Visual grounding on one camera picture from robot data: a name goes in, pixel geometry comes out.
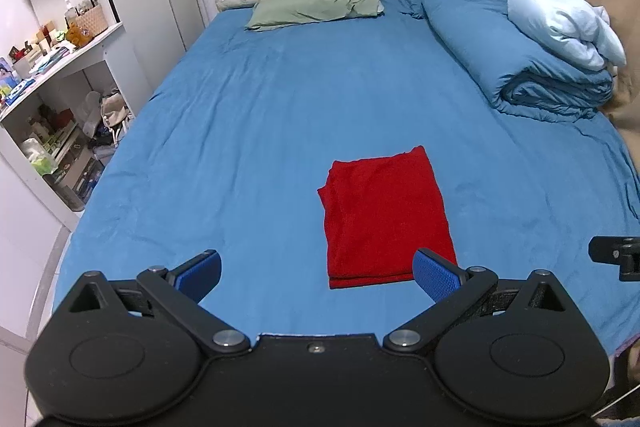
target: red towel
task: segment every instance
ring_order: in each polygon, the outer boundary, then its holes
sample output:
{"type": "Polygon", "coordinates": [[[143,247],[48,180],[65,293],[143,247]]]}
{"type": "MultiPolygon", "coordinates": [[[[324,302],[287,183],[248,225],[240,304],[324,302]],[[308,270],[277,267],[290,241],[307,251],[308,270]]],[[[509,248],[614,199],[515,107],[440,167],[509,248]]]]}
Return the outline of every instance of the red towel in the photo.
{"type": "Polygon", "coordinates": [[[442,195],[424,147],[389,158],[334,162],[318,194],[324,206],[329,288],[411,280],[418,248],[456,263],[442,195]]]}

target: green pillow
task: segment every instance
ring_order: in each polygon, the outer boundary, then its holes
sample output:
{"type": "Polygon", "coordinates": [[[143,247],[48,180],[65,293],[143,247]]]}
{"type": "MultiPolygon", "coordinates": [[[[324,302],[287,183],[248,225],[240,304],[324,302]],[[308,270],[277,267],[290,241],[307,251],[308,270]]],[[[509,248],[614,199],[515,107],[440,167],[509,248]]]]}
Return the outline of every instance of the green pillow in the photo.
{"type": "Polygon", "coordinates": [[[381,12],[380,0],[259,0],[246,28],[273,30],[309,22],[376,17],[381,12]]]}

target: metal screw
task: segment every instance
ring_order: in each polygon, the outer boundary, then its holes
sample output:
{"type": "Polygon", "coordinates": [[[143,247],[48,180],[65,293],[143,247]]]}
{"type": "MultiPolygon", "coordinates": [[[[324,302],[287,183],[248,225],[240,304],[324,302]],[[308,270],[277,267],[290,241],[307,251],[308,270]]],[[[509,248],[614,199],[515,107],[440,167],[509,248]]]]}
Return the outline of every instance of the metal screw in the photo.
{"type": "Polygon", "coordinates": [[[306,346],[306,350],[308,350],[308,352],[310,353],[313,353],[314,355],[319,355],[320,353],[324,353],[326,349],[322,342],[313,342],[306,346]]]}
{"type": "Polygon", "coordinates": [[[234,347],[244,341],[244,334],[238,330],[220,330],[213,335],[213,342],[222,347],[234,347]]]}
{"type": "Polygon", "coordinates": [[[389,334],[389,340],[396,346],[415,346],[420,342],[420,333],[414,330],[396,330],[389,334]]]}

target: light blue pillow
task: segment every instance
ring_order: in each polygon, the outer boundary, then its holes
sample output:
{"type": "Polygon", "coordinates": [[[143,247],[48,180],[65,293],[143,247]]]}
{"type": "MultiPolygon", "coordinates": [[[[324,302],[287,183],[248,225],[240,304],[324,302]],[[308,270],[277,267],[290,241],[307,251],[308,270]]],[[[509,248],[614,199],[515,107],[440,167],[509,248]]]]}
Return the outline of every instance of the light blue pillow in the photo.
{"type": "Polygon", "coordinates": [[[604,7],[585,0],[508,0],[509,20],[567,62],[591,71],[605,60],[625,66],[625,51],[604,7]]]}

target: blue bed sheet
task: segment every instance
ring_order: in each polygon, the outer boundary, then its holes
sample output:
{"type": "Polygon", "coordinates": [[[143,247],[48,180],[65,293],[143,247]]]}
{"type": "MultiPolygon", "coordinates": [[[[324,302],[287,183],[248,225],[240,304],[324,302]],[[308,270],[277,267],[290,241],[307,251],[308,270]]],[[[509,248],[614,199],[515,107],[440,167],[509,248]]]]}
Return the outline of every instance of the blue bed sheet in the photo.
{"type": "Polygon", "coordinates": [[[73,235],[60,302],[89,269],[130,279],[207,248],[202,305],[247,333],[374,332],[432,304],[415,282],[329,290],[316,189],[334,160],[424,145],[461,266],[553,270],[612,352],[640,331],[640,292],[593,264],[593,235],[640,235],[638,179],[603,115],[501,114],[424,20],[244,29],[216,17],[141,111],[73,235]]]}

